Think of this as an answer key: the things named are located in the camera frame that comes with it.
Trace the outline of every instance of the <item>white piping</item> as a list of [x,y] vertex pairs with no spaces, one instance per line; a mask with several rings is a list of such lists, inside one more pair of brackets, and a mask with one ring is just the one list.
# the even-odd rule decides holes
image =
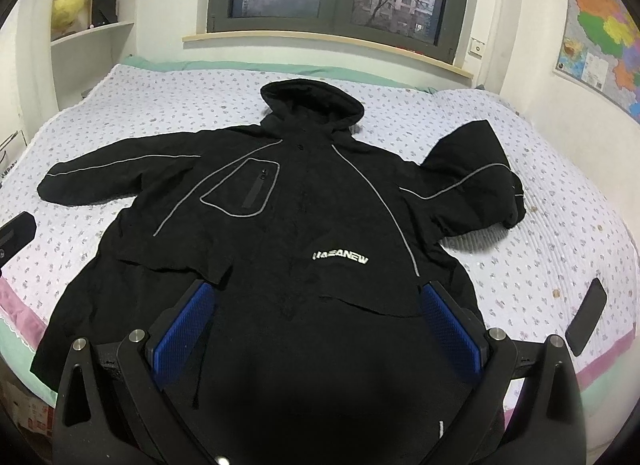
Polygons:
[[426,198],[424,196],[420,196],[418,193],[415,193],[414,191],[412,191],[410,189],[405,189],[403,187],[400,187],[400,190],[404,190],[406,192],[410,192],[411,194],[414,194],[415,196],[417,196],[421,200],[431,200],[432,198],[436,198],[437,196],[440,196],[440,194],[444,194],[444,193],[446,193],[447,191],[449,191],[451,189],[455,189],[458,185],[464,184],[469,178],[471,178],[472,176],[475,176],[480,171],[484,171],[484,169],[489,169],[489,168],[505,168],[505,169],[509,169],[509,171],[512,172],[511,169],[509,168],[509,166],[505,166],[504,164],[487,164],[486,166],[482,166],[482,168],[476,169],[474,172],[471,172],[470,174],[467,174],[457,184],[449,185],[449,187],[447,187],[445,189],[442,189],[441,191],[438,191],[436,194],[432,194],[431,196],[427,196]]
[[389,216],[391,216],[391,219],[394,221],[394,223],[396,224],[396,228],[398,229],[398,232],[400,233],[400,237],[402,238],[402,242],[404,243],[404,246],[406,247],[407,252],[409,252],[409,256],[411,256],[411,262],[412,264],[414,264],[414,271],[415,271],[415,275],[417,277],[420,277],[420,271],[418,271],[418,265],[415,262],[415,257],[414,257],[414,253],[411,251],[411,248],[409,247],[409,243],[407,243],[406,238],[404,237],[404,234],[402,233],[402,229],[400,228],[400,225],[398,225],[398,222],[396,221],[396,217],[394,216],[394,214],[391,212],[391,209],[389,209],[388,205],[385,203],[384,200],[382,200],[382,196],[380,196],[380,193],[376,190],[375,187],[373,187],[373,184],[367,179],[366,176],[364,176],[364,174],[362,174],[358,168],[356,166],[354,166],[349,160],[347,160],[346,158],[344,158],[344,156],[342,156],[342,154],[340,153],[340,151],[338,151],[338,149],[336,149],[336,147],[332,144],[331,147],[334,149],[334,151],[336,153],[338,153],[338,156],[340,156],[341,159],[343,159],[345,162],[347,162],[347,164],[349,164],[353,169],[356,170],[356,172],[364,179],[365,182],[367,182],[369,184],[369,187],[373,189],[373,192],[376,193],[376,196],[379,198],[380,201],[382,201],[382,204],[385,206],[387,212],[389,213]]
[[[215,205],[213,203],[210,203],[208,201],[204,201],[204,199],[211,194],[213,191],[215,191],[220,185],[222,185],[225,180],[227,178],[229,178],[231,175],[233,175],[236,171],[238,171],[242,166],[244,166],[244,164],[246,164],[249,160],[255,160],[256,162],[268,162],[269,164],[276,164],[277,168],[276,168],[276,176],[273,178],[273,184],[271,184],[271,188],[269,190],[269,192],[267,193],[267,197],[264,200],[264,203],[262,204],[262,207],[260,207],[260,210],[258,210],[258,212],[254,212],[252,214],[231,214],[230,212],[227,212],[226,210],[224,210],[221,206],[219,205]],[[258,214],[260,214],[265,207],[267,207],[267,202],[269,201],[269,198],[271,197],[271,192],[273,192],[273,188],[276,186],[276,182],[278,180],[278,175],[280,174],[280,165],[278,162],[274,162],[273,160],[259,160],[257,158],[247,158],[244,162],[242,162],[242,164],[240,164],[239,166],[237,166],[233,171],[231,171],[229,174],[227,174],[222,180],[220,180],[217,184],[215,184],[211,189],[209,189],[208,191],[206,191],[206,193],[204,193],[201,197],[200,197],[200,202],[202,202],[205,205],[208,205],[209,207],[213,207],[215,209],[221,210],[223,213],[227,214],[228,216],[231,216],[232,218],[251,218],[253,216],[258,216]]]
[[242,155],[240,158],[236,158],[234,161],[229,162],[228,164],[226,164],[226,166],[223,166],[223,167],[221,167],[221,168],[219,168],[219,169],[216,169],[214,172],[211,172],[210,174],[208,174],[207,176],[205,176],[202,180],[200,180],[199,182],[197,182],[197,184],[196,184],[196,185],[194,185],[194,187],[193,187],[193,188],[192,188],[192,189],[191,189],[191,190],[190,190],[190,191],[185,195],[185,197],[184,197],[184,198],[182,198],[180,201],[178,201],[178,203],[177,203],[177,204],[175,204],[175,207],[171,210],[171,212],[169,213],[169,215],[168,215],[166,218],[164,218],[164,219],[162,220],[162,223],[160,223],[160,226],[158,227],[158,230],[154,233],[153,237],[156,237],[156,236],[158,235],[158,233],[162,230],[162,227],[164,227],[164,224],[165,224],[165,223],[167,223],[167,222],[169,221],[169,218],[170,218],[171,216],[173,216],[173,215],[174,215],[174,212],[177,210],[177,208],[178,208],[180,205],[182,205],[182,203],[183,203],[183,202],[184,202],[188,197],[190,197],[190,196],[191,196],[191,194],[193,194],[193,192],[194,192],[194,191],[195,191],[195,190],[196,190],[200,185],[204,184],[204,182],[206,182],[206,181],[207,181],[209,178],[211,178],[214,174],[217,174],[217,173],[219,173],[220,171],[223,171],[223,169],[226,169],[226,168],[228,168],[229,166],[234,165],[236,162],[239,162],[240,160],[242,160],[243,158],[246,158],[247,156],[251,156],[251,155],[253,155],[254,153],[257,153],[258,151],[263,150],[264,148],[268,148],[268,147],[270,147],[270,146],[275,146],[275,145],[277,145],[277,144],[279,144],[279,143],[281,143],[281,142],[282,142],[282,139],[278,140],[277,142],[271,142],[270,144],[267,144],[266,146],[262,146],[261,148],[258,148],[258,149],[256,149],[256,150],[253,150],[253,151],[249,152],[249,153],[246,153],[245,155]]
[[162,156],[163,158],[200,158],[200,155],[144,155],[137,156],[136,158],[125,158],[124,160],[116,160],[115,162],[104,164],[103,166],[92,166],[90,168],[74,169],[73,171],[59,172],[58,174],[50,174],[49,172],[47,172],[46,176],[63,176],[65,174],[71,174],[72,172],[88,171],[89,169],[108,168],[113,164],[120,164],[122,162],[133,162],[134,160],[141,160],[142,158],[148,158],[149,156]]

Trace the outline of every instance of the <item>black jacket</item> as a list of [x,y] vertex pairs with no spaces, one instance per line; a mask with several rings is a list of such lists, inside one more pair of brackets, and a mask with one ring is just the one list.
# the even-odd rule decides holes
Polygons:
[[438,242],[514,226],[522,185],[486,121],[418,166],[354,140],[363,106],[335,87],[289,80],[262,96],[272,113],[259,126],[130,138],[47,173],[38,193],[54,203],[137,198],[68,285],[32,370],[57,388],[77,336],[112,342],[148,328],[201,277],[221,290],[202,375],[210,409],[181,413],[213,428],[206,443],[268,454],[260,442],[273,438],[253,424],[298,430],[305,422],[289,415],[303,405],[357,418],[385,463],[417,463],[466,395],[418,291],[437,280],[481,318],[468,275]]

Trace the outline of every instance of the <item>jacket hood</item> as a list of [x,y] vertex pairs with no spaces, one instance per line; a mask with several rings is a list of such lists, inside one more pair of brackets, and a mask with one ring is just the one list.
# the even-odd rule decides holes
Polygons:
[[262,98],[271,111],[289,126],[347,130],[364,115],[362,104],[344,91],[324,82],[292,79],[262,87]]

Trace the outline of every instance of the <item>metal bolt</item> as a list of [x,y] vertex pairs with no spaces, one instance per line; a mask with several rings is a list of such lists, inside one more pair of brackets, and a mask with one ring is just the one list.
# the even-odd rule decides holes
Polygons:
[[491,328],[489,330],[489,337],[493,340],[505,340],[507,338],[507,334],[502,328]]
[[71,344],[71,347],[76,351],[80,351],[81,349],[84,349],[85,346],[86,346],[86,339],[82,339],[82,338],[74,340],[74,343]]
[[133,330],[129,333],[129,340],[131,342],[140,342],[143,338],[145,338],[144,330]]
[[562,337],[558,335],[552,335],[551,337],[549,337],[549,342],[551,342],[551,344],[553,344],[553,346],[555,346],[556,348],[561,348],[562,346],[564,346]]

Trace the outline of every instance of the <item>folded sleeve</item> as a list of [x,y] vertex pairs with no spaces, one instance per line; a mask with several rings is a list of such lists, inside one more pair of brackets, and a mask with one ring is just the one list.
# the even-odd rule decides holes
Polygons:
[[400,192],[427,241],[524,218],[522,182],[487,121],[456,129],[420,166],[406,162],[401,172]]
[[127,138],[53,166],[38,185],[43,200],[89,205],[139,194],[172,166],[193,167],[194,133]]

